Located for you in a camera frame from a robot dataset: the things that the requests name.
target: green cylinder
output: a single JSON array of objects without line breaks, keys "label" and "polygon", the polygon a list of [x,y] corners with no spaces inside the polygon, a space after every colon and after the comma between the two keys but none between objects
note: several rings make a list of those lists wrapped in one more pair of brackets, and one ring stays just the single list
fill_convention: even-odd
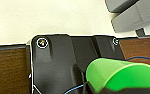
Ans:
[{"label": "green cylinder", "polygon": [[99,58],[87,67],[86,78],[96,93],[103,88],[150,88],[150,65]]}]

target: white background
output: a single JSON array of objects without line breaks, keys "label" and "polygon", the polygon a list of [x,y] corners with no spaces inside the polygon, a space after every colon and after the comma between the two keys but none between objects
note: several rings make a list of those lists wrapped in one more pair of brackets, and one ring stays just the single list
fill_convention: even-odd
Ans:
[{"label": "white background", "polygon": [[115,34],[104,0],[0,0],[0,45],[23,44],[39,34]]}]

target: gray object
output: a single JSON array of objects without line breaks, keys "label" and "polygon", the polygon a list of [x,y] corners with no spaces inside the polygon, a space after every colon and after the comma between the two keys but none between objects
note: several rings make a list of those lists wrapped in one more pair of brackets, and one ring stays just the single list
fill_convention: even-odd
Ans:
[{"label": "gray object", "polygon": [[134,31],[150,25],[150,0],[140,0],[112,20],[115,32]]},{"label": "gray object", "polygon": [[138,0],[105,0],[108,11],[121,13],[135,4]]}]

